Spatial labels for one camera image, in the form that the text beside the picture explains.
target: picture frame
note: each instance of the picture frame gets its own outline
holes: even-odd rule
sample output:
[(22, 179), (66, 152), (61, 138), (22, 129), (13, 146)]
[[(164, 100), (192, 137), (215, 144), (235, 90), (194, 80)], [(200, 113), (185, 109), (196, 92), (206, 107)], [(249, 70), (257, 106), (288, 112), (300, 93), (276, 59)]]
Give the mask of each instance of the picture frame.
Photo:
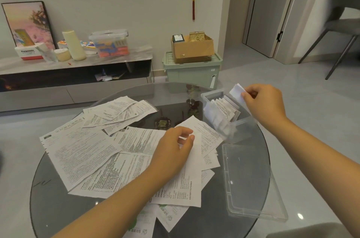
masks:
[(57, 44), (43, 1), (6, 2), (1, 5), (17, 47), (25, 46), (24, 39), (30, 38), (30, 43), (43, 42), (49, 49), (56, 49)]

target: forearm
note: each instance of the forearm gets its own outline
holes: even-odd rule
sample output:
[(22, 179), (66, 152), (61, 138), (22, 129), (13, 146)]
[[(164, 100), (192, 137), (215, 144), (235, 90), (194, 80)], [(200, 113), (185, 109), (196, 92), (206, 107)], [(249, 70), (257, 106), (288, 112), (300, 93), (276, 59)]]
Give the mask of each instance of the forearm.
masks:
[(351, 234), (360, 237), (360, 165), (289, 120), (272, 133)]
[(155, 171), (148, 168), (132, 182), (75, 220), (53, 238), (122, 237), (149, 199), (165, 182)]

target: round glass table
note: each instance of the round glass table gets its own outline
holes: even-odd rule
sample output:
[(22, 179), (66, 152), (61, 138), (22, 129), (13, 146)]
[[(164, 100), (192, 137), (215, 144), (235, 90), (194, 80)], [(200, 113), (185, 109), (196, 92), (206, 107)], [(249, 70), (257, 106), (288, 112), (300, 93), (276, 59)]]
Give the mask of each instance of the round glass table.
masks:
[[(203, 119), (203, 104), (200, 98), (201, 93), (208, 91), (212, 89), (185, 83), (152, 83), (122, 90), (94, 105), (128, 96), (136, 101), (147, 100), (159, 110), (133, 123), (131, 125), (133, 127), (168, 129), (192, 115), (211, 126), (205, 118)], [(254, 129), (251, 138), (241, 143), (250, 144), (258, 149), (256, 157), (239, 158), (238, 171), (245, 173), (244, 179), (251, 179), (252, 172), (264, 170), (257, 165), (269, 163), (268, 148), (259, 127)], [(247, 236), (256, 218), (229, 216), (226, 208), (221, 145), (217, 148), (217, 152), (221, 167), (212, 169), (215, 175), (201, 192), (201, 208), (190, 207), (170, 233), (156, 220), (153, 237), (244, 238)], [(251, 186), (244, 186), (243, 190), (248, 190), (246, 194), (251, 196), (252, 205), (261, 210), (268, 194), (269, 182), (252, 184), (251, 180), (248, 180), (245, 184), (249, 183)], [(101, 198), (69, 195), (45, 153), (35, 172), (30, 195), (30, 215), (34, 233), (38, 238), (51, 237), (101, 201), (103, 201)]]

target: gray upholstered chair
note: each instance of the gray upholstered chair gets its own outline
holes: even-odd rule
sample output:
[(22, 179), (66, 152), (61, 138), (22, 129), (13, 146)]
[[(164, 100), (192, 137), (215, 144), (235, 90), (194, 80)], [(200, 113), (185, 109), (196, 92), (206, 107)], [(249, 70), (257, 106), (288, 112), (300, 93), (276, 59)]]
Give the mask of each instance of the gray upholstered chair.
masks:
[(329, 74), (326, 76), (325, 80), (329, 79), (330, 75), (334, 72), (336, 67), (340, 64), (344, 56), (354, 44), (355, 40), (360, 35), (360, 19), (340, 19), (346, 7), (360, 10), (360, 0), (332, 0), (332, 7), (333, 9), (331, 14), (325, 23), (325, 30), (299, 61), (299, 63), (301, 63), (308, 56), (308, 54), (313, 50), (313, 48), (315, 48), (328, 31), (337, 31), (339, 33), (352, 35), (349, 43), (330, 70)]

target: door hinge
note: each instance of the door hinge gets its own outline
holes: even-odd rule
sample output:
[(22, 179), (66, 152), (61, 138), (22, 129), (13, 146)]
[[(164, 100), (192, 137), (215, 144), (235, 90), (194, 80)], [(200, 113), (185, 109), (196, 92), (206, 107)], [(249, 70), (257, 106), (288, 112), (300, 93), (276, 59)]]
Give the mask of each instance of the door hinge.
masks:
[(284, 33), (284, 31), (281, 31), (281, 32), (279, 32), (279, 34), (277, 35), (276, 40), (277, 40), (278, 42), (280, 42), (281, 39), (283, 38), (283, 33)]

